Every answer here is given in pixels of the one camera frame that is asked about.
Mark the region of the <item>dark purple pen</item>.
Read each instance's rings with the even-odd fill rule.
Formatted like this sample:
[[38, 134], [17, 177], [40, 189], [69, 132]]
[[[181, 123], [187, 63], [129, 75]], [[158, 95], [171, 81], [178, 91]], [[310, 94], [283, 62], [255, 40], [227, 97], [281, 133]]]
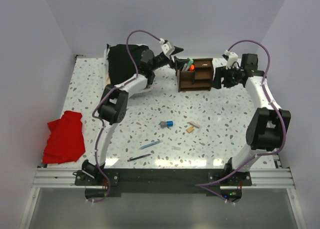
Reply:
[[139, 159], [143, 159], [143, 158], [149, 157], [151, 155], [152, 155], [151, 153], [148, 153], [148, 154], [140, 155], [140, 156], [137, 156], [137, 157], [132, 157], [132, 158], [129, 158], [127, 160], [127, 162], [132, 162], [132, 161], [136, 161], [136, 160], [139, 160]]

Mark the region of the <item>light green highlighter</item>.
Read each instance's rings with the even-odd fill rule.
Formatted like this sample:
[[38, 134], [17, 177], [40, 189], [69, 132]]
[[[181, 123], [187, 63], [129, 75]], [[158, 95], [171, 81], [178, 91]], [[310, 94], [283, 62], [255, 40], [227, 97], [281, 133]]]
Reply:
[[193, 65], [194, 60], [193, 59], [189, 59], [187, 66], [185, 67], [185, 71], [188, 71], [190, 69], [190, 67]]

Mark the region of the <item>beige long eraser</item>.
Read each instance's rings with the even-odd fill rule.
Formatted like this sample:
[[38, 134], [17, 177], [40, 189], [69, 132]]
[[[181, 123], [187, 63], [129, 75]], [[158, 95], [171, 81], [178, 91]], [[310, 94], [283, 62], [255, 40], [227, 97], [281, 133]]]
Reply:
[[200, 125], [197, 124], [197, 123], [195, 123], [195, 122], [193, 122], [193, 121], [188, 122], [188, 124], [189, 124], [190, 126], [194, 127], [194, 128], [197, 128], [197, 129], [200, 128]]

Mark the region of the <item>blue pen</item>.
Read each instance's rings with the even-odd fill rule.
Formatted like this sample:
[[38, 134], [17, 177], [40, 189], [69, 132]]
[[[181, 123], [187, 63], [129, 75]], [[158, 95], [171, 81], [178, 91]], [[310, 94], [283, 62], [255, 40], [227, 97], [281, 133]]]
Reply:
[[143, 150], [143, 149], [146, 149], [146, 148], [155, 146], [155, 145], [157, 145], [157, 144], [160, 144], [161, 142], [162, 142], [162, 140], [153, 141], [153, 142], [151, 142], [151, 143], [148, 143], [148, 144], [146, 144], [146, 145], [141, 146], [139, 149], [140, 149], [140, 150]]

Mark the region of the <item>yellow square eraser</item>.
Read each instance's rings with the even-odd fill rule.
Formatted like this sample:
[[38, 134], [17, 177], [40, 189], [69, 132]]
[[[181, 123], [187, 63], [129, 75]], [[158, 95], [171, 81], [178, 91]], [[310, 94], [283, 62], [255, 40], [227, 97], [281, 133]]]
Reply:
[[191, 133], [191, 132], [194, 131], [194, 127], [193, 127], [193, 126], [190, 126], [189, 128], [186, 129], [186, 131], [187, 131], [188, 133]]

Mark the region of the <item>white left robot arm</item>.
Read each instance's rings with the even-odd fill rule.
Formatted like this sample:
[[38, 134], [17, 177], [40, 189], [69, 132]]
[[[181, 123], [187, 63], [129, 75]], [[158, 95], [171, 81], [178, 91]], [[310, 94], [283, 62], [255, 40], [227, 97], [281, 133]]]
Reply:
[[129, 98], [152, 87], [155, 70], [163, 66], [175, 69], [173, 56], [183, 51], [168, 41], [161, 45], [158, 55], [145, 44], [107, 45], [105, 60], [110, 83], [105, 85], [100, 102], [92, 112], [92, 117], [101, 121], [102, 128], [97, 134], [93, 155], [81, 166], [92, 185], [109, 179], [103, 171], [106, 155], [116, 127], [125, 118]]

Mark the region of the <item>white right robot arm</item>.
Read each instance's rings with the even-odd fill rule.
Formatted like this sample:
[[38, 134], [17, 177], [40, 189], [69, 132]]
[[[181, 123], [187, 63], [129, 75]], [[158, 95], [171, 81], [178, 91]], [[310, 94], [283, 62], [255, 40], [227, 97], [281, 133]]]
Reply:
[[241, 61], [234, 52], [226, 50], [222, 55], [226, 65], [215, 69], [212, 87], [232, 88], [242, 85], [255, 107], [247, 127], [246, 143], [241, 151], [225, 164], [221, 176], [230, 186], [247, 173], [262, 156], [274, 155], [282, 150], [286, 141], [291, 113], [275, 101], [267, 82], [267, 72], [258, 69], [258, 56], [246, 53]]

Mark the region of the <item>orange black highlighter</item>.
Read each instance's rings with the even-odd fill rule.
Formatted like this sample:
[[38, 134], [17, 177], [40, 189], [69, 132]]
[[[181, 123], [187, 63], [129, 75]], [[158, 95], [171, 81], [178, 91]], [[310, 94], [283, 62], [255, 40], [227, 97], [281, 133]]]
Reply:
[[195, 70], [195, 66], [192, 64], [190, 67], [189, 67], [189, 71], [194, 71]]

